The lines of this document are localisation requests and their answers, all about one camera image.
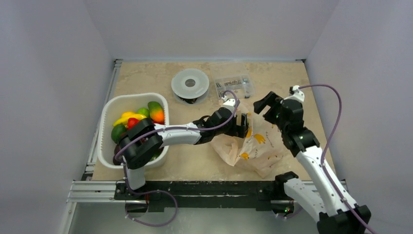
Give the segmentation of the orange printed plastic bag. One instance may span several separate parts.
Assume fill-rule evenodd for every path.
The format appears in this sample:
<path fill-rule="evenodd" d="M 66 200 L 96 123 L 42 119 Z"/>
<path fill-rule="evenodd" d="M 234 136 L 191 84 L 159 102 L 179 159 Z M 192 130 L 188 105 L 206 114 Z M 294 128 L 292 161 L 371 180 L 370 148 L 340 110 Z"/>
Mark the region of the orange printed plastic bag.
<path fill-rule="evenodd" d="M 253 113 L 250 103 L 239 104 L 237 113 L 246 114 L 246 137 L 219 135 L 212 140 L 212 148 L 229 166 L 255 172 L 264 178 L 283 158 L 285 149 L 281 133 L 273 124 Z"/>

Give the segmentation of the green orange mango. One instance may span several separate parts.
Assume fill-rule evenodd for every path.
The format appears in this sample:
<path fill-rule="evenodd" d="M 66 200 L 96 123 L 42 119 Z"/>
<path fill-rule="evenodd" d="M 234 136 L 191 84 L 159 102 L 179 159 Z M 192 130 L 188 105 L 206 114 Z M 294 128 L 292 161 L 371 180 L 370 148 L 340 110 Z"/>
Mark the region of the green orange mango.
<path fill-rule="evenodd" d="M 148 103 L 148 109 L 149 109 L 150 118 L 155 123 L 159 123 L 159 124 L 165 123 L 164 108 L 160 103 L 156 101 L 150 101 Z"/>

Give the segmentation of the red orange fake fruit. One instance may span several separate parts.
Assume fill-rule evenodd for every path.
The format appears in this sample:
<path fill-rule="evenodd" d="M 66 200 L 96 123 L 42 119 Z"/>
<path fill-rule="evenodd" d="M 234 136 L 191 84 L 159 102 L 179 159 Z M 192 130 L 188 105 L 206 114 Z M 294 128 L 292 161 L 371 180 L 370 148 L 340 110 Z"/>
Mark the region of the red orange fake fruit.
<path fill-rule="evenodd" d="M 138 120 L 134 117 L 129 118 L 128 122 L 127 122 L 127 130 L 131 129 L 132 127 L 134 127 L 139 122 L 140 122 L 140 120 Z"/>

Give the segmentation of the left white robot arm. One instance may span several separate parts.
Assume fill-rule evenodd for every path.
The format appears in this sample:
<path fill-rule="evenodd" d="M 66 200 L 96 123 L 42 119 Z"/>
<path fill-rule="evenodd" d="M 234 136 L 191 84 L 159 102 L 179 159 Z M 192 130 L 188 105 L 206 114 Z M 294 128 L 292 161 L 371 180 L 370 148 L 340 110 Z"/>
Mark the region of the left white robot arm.
<path fill-rule="evenodd" d="M 115 155 L 124 165 L 128 182 L 126 193 L 132 199 L 144 196 L 144 167 L 160 149 L 179 144 L 205 144 L 218 135 L 246 138 L 248 130 L 247 114 L 236 114 L 225 107 L 186 125 L 161 125 L 141 120 L 120 136 L 119 151 Z"/>

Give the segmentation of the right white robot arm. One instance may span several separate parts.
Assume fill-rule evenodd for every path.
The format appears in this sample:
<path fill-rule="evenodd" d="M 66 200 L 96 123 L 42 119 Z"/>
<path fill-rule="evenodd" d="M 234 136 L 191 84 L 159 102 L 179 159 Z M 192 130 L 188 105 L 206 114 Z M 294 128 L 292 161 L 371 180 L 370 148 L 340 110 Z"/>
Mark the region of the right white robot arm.
<path fill-rule="evenodd" d="M 319 141 L 304 125 L 303 101 L 301 91 L 287 98 L 269 92 L 253 104 L 256 114 L 269 107 L 263 118 L 277 126 L 284 146 L 304 167 L 316 188 L 314 192 L 296 174 L 287 172 L 276 176 L 274 194 L 298 202 L 314 219 L 320 234 L 363 234 L 371 212 L 366 205 L 357 204 L 322 159 Z"/>

